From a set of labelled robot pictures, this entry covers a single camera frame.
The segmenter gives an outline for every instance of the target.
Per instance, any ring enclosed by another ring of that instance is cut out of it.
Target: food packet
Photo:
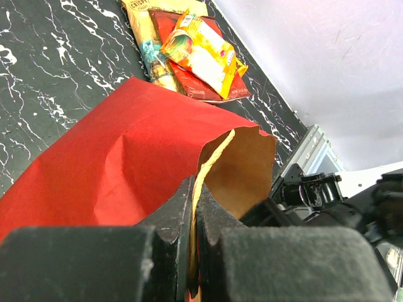
[[[148,10],[154,8],[183,13],[189,9],[197,15],[207,16],[206,4],[196,0],[122,0],[122,5],[127,10],[130,26],[150,81],[184,94],[172,67],[166,63],[167,58],[160,51],[161,39],[156,33]]]
[[[181,15],[177,13],[161,11],[158,9],[150,9],[149,13],[156,28],[156,31],[161,37],[161,41],[164,43],[167,40],[169,34],[175,29],[175,24]],[[220,28],[216,24],[214,18],[201,17],[201,19],[209,27],[211,27],[213,31],[222,36]],[[206,103],[224,103],[226,101],[233,101],[235,99],[244,98],[251,95],[251,93],[247,90],[244,81],[237,72],[232,82],[228,99],[224,100],[208,84],[197,78],[190,71],[185,70],[177,63],[174,63],[172,60],[168,60],[167,64],[171,65],[186,95],[193,99],[197,99]]]
[[[243,76],[247,69],[236,59],[234,47],[189,10],[179,18],[161,52],[192,71],[224,99],[228,98],[235,72]]]

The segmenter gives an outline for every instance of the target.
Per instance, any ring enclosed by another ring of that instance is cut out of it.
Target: white wall
[[[215,1],[347,169],[403,160],[403,1]]]

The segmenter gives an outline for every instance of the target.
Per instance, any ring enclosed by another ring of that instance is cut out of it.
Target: black marble countertop
[[[306,127],[210,0],[249,70],[252,96],[221,105],[278,138],[275,172]],[[30,163],[130,76],[147,79],[117,0],[0,0],[0,197]]]

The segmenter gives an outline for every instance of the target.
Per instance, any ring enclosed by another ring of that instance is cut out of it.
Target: yellow packaging bag
[[[236,59],[234,47],[189,10],[179,18],[161,52],[205,81],[224,99],[228,98],[235,72],[242,77],[247,70]]]
[[[199,16],[207,16],[207,7],[195,0],[122,0],[130,26],[140,48],[150,81],[158,86],[184,94],[167,58],[161,53],[161,39],[151,20],[149,9],[161,9],[182,14],[187,9]]]

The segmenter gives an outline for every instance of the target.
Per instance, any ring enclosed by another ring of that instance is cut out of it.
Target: marble table
[[[249,66],[244,80],[252,96],[221,107],[278,138],[276,173],[306,127],[214,3],[206,2],[209,15]],[[121,83],[131,76],[147,79],[127,15],[116,0],[0,0],[0,63],[0,197]]]

